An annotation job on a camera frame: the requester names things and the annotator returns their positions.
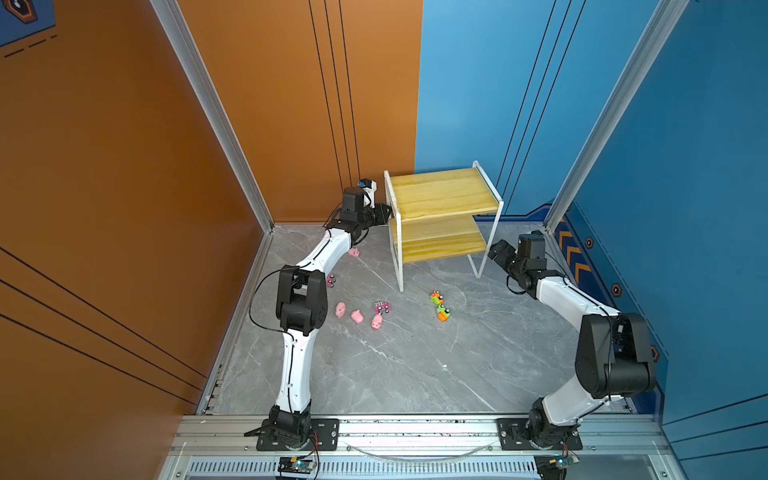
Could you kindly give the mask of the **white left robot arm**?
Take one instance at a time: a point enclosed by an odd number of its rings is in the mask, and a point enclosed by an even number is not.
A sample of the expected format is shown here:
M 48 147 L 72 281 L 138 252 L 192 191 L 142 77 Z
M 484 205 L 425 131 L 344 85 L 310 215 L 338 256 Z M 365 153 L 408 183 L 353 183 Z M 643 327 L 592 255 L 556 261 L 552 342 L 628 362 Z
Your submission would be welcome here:
M 275 330 L 284 341 L 281 385 L 269 412 L 273 424 L 286 426 L 310 415 L 312 356 L 318 330 L 328 315 L 328 277 L 371 227 L 390 218 L 391 208 L 375 201 L 376 190 L 377 184 L 371 179 L 345 189 L 340 205 L 324 225 L 319 243 L 297 264 L 272 273 L 278 280 L 279 326 Z

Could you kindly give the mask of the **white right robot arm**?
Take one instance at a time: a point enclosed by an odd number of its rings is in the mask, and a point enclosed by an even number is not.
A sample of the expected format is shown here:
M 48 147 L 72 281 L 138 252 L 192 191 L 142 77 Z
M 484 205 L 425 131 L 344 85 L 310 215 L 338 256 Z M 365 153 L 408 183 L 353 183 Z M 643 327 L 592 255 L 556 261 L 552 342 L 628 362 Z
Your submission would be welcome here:
M 512 246 L 500 240 L 488 258 L 526 294 L 550 307 L 578 333 L 574 376 L 556 392 L 534 402 L 527 422 L 529 436 L 570 432 L 587 415 L 615 398 L 631 398 L 657 384 L 650 330 L 639 314 L 623 313 L 582 291 L 547 267 L 546 242 L 538 231 L 523 234 Z

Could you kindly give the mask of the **wooden two-tier shelf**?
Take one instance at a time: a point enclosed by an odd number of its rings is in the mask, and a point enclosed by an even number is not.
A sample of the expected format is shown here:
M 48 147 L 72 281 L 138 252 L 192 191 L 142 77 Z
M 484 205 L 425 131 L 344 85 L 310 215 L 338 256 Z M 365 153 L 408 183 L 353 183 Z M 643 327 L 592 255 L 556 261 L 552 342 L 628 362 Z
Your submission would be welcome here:
M 469 168 L 393 176 L 384 173 L 390 249 L 400 290 L 404 266 L 468 259 L 480 278 L 504 200 L 479 162 Z

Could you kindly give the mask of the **orange green toy car upper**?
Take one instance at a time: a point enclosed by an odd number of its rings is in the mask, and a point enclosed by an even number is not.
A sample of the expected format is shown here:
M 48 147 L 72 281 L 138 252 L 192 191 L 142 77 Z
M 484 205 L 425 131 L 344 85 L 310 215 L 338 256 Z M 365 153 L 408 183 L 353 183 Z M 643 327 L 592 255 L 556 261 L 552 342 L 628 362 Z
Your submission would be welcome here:
M 432 294 L 430 295 L 430 299 L 431 299 L 431 301 L 435 305 L 443 305 L 444 304 L 444 297 L 437 290 L 432 292 Z

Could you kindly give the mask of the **green orange toy car lower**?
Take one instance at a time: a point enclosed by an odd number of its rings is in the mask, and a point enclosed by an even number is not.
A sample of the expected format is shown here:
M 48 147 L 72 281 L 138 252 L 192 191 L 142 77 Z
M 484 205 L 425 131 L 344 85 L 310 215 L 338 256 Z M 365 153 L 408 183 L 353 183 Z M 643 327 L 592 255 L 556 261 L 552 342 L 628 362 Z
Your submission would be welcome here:
M 441 322 L 446 322 L 451 316 L 450 310 L 444 305 L 437 306 L 437 317 Z

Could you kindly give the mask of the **pink teal toy van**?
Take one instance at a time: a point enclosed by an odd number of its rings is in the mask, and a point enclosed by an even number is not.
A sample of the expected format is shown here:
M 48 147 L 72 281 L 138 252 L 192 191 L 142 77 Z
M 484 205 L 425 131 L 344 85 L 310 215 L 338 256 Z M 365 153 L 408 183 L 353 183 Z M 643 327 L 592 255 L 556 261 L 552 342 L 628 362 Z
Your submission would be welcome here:
M 391 305 L 386 301 L 379 301 L 374 303 L 374 310 L 377 314 L 388 314 L 392 311 Z

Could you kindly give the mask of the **right controller board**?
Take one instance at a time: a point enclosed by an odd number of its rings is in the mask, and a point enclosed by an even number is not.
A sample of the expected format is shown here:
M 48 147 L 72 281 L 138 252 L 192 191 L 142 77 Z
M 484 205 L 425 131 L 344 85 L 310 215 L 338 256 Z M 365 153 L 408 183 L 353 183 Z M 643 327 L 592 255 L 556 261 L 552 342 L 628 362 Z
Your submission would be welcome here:
M 580 458 L 575 454 L 535 456 L 534 460 L 541 480 L 566 480 L 568 469 L 580 463 Z

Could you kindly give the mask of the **controller board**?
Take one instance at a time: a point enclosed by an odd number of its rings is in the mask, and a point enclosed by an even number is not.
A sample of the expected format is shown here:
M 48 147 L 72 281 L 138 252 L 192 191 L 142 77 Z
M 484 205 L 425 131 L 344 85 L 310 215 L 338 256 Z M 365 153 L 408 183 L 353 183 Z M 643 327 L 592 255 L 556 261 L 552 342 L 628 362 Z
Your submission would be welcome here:
M 580 458 L 575 454 L 535 456 L 534 460 L 541 480 L 566 480 L 568 469 L 580 463 Z
M 319 467 L 309 457 L 280 457 L 276 475 L 278 479 L 316 479 Z

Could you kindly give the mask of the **left controller board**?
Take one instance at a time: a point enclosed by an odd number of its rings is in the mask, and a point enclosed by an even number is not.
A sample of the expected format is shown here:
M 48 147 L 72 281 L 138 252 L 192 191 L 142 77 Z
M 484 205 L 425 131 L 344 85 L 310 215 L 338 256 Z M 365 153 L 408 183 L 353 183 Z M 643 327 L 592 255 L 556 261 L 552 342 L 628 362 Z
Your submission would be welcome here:
M 316 479 L 319 467 L 309 457 L 280 457 L 276 475 L 278 479 Z

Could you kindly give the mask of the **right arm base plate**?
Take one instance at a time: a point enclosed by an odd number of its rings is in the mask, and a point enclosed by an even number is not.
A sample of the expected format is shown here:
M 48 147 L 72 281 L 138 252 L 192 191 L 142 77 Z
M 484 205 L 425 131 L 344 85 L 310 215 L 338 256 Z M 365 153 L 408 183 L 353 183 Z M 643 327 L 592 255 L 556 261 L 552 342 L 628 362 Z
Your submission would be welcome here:
M 496 420 L 497 434 L 504 451 L 580 451 L 583 443 L 576 426 L 533 424 L 530 419 L 506 417 Z

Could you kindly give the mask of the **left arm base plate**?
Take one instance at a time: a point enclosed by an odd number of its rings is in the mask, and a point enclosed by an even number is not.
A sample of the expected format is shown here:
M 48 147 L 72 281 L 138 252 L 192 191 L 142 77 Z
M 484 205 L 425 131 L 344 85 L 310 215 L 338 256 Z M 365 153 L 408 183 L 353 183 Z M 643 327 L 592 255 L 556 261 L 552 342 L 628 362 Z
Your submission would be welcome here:
M 335 451 L 338 447 L 340 421 L 337 418 L 306 417 L 265 420 L 258 434 L 258 451 L 298 450 Z

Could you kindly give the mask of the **left aluminium corner post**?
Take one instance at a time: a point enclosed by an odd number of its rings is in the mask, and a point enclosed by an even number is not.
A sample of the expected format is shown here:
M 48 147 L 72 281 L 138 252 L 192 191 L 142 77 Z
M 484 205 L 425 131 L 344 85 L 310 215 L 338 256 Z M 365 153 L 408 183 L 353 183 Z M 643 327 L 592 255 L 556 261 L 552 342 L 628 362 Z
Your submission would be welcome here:
M 274 219 L 227 115 L 213 79 L 177 1 L 151 0 L 151 6 L 190 83 L 209 125 L 261 229 L 271 234 Z

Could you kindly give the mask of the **aluminium corner post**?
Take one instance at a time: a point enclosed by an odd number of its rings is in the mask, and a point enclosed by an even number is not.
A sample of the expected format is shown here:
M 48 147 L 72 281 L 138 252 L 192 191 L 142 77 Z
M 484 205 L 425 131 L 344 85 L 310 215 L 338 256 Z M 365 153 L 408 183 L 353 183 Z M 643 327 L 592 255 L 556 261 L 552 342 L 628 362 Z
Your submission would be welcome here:
M 662 0 L 657 4 L 555 197 L 543 222 L 547 233 L 554 233 L 564 218 L 688 4 L 688 0 Z
M 274 219 L 227 115 L 213 79 L 177 1 L 151 0 L 151 6 L 190 83 L 209 125 L 261 229 L 271 234 Z

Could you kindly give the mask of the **aluminium mounting rail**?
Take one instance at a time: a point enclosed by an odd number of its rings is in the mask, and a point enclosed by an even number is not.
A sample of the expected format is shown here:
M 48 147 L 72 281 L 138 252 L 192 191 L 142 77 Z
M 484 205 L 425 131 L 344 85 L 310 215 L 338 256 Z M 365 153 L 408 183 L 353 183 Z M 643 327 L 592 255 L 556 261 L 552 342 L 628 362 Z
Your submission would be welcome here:
M 309 457 L 316 479 L 540 479 L 535 456 L 575 454 L 567 479 L 683 479 L 685 473 L 648 415 L 598 413 L 579 426 L 580 451 L 504 451 L 496 420 L 514 414 L 331 415 L 335 451 L 258 451 L 261 416 L 188 416 L 162 479 L 278 479 L 280 457 Z

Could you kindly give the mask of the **right aluminium corner post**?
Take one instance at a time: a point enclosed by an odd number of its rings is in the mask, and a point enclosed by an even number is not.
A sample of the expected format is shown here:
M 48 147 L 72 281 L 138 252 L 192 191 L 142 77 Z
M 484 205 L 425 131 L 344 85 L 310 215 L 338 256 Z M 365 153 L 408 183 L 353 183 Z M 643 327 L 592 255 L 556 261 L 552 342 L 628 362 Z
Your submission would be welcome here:
M 564 218 L 688 4 L 688 0 L 662 0 L 657 4 L 555 197 L 543 222 L 547 233 L 554 233 Z

